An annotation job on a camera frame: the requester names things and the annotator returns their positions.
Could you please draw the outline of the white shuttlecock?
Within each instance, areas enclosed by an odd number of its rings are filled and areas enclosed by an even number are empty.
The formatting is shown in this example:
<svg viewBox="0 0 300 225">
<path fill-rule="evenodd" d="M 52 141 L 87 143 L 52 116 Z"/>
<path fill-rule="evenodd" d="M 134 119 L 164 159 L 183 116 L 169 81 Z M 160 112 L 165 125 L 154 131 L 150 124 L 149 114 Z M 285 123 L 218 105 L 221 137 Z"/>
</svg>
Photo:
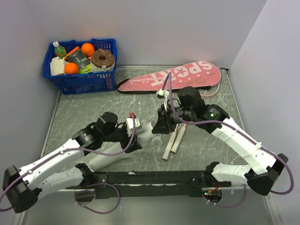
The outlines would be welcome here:
<svg viewBox="0 0 300 225">
<path fill-rule="evenodd" d="M 157 136 L 153 137 L 151 140 L 151 146 L 155 149 L 160 148 L 162 144 L 163 144 L 163 142 L 161 139 L 161 135 L 157 135 Z"/>
</svg>

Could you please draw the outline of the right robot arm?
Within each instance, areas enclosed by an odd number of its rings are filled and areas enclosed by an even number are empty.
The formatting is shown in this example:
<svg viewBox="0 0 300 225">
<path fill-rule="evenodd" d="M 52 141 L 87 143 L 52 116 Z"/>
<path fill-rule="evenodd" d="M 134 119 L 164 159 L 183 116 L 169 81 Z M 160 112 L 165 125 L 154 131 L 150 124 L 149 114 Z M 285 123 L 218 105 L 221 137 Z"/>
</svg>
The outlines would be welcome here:
<svg viewBox="0 0 300 225">
<path fill-rule="evenodd" d="M 284 154 L 273 156 L 265 152 L 261 143 L 242 130 L 226 111 L 218 105 L 205 104 L 197 89 L 189 86 L 177 94 L 179 106 L 172 108 L 169 91 L 157 91 L 157 97 L 165 101 L 157 111 L 158 120 L 152 133 L 169 134 L 180 123 L 196 125 L 226 143 L 247 163 L 212 162 L 205 170 L 204 180 L 208 186 L 214 187 L 220 182 L 246 184 L 256 193 L 268 195 L 288 158 Z"/>
</svg>

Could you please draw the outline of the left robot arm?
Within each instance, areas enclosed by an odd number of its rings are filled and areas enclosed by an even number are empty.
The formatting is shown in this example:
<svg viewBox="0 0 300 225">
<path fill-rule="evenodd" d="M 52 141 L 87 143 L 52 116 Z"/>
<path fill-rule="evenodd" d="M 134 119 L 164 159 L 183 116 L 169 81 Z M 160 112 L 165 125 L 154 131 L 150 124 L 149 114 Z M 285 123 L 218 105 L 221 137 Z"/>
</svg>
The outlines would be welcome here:
<svg viewBox="0 0 300 225">
<path fill-rule="evenodd" d="M 137 141 L 136 131 L 141 127 L 140 120 L 133 112 L 122 123 L 118 123 L 116 114 L 105 112 L 96 122 L 80 129 L 47 156 L 21 168 L 14 165 L 8 167 L 4 172 L 2 196 L 7 197 L 11 206 L 1 211 L 24 212 L 40 198 L 54 192 L 55 188 L 90 187 L 93 182 L 92 171 L 86 165 L 76 166 L 69 172 L 57 171 L 89 153 L 97 154 L 104 142 L 119 143 L 121 150 L 117 153 L 102 152 L 102 156 L 112 157 L 140 150 L 142 146 Z"/>
</svg>

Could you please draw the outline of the white shuttlecock tube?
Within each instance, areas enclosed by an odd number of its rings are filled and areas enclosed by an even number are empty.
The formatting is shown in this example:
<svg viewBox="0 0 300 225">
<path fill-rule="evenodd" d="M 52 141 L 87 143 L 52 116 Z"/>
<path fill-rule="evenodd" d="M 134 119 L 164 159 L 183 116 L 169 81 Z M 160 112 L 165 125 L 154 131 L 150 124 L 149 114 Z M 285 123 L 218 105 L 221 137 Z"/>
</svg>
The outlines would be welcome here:
<svg viewBox="0 0 300 225">
<path fill-rule="evenodd" d="M 152 129 L 153 129 L 154 125 L 155 125 L 155 122 L 151 121 L 151 122 L 147 123 L 146 125 L 143 125 L 142 129 L 135 132 L 137 135 L 137 141 L 142 146 L 142 150 L 144 150 L 145 145 L 147 143 L 149 143 L 156 136 L 155 134 L 152 134 Z M 113 154 L 113 153 L 117 153 L 120 151 L 122 151 L 122 148 L 121 148 L 120 144 L 117 143 L 117 144 L 114 144 L 113 146 L 111 146 L 110 148 L 104 150 L 104 153 Z M 131 153 L 122 153 L 122 154 L 119 154 L 116 156 L 97 155 L 89 161 L 88 166 L 93 171 L 99 171 L 100 169 L 104 168 L 105 166 L 116 162 L 117 160 L 119 160 L 120 158 L 122 158 L 125 155 L 131 155 Z"/>
</svg>

